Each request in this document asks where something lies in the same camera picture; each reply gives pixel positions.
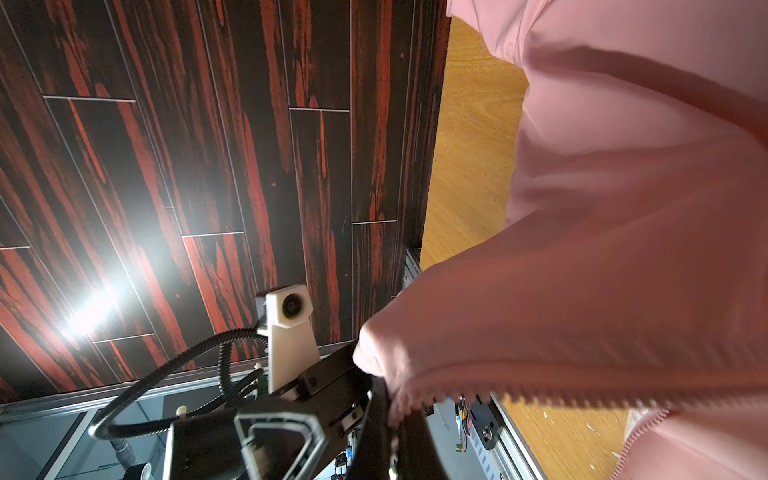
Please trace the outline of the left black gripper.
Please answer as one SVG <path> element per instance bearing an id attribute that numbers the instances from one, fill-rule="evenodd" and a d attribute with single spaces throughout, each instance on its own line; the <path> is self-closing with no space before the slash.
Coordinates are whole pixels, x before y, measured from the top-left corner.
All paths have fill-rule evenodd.
<path id="1" fill-rule="evenodd" d="M 362 424 L 371 378 L 352 343 L 275 392 L 172 423 L 166 479 L 312 479 Z"/>

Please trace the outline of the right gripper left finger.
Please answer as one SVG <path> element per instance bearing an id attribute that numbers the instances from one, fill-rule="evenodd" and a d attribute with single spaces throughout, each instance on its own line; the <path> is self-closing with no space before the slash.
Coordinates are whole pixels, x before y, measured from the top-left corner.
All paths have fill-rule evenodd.
<path id="1" fill-rule="evenodd" d="M 371 398 L 347 478 L 389 480 L 396 478 L 393 430 L 389 426 L 390 398 L 383 378 L 372 378 Z"/>

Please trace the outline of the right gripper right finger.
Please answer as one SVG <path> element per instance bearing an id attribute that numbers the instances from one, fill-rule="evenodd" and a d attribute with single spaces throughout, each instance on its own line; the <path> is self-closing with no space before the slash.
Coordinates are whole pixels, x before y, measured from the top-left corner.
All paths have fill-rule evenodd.
<path id="1" fill-rule="evenodd" d="M 422 411 L 407 416 L 397 429 L 397 478 L 448 480 Z"/>

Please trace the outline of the pink zip-up jacket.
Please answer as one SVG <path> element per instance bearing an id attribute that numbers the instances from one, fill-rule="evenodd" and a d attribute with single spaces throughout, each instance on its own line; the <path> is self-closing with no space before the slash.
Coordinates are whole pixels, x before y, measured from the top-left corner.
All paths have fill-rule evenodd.
<path id="1" fill-rule="evenodd" d="M 451 1 L 529 87 L 506 226 L 363 326 L 389 422 L 642 411 L 619 479 L 767 475 L 767 5 Z"/>

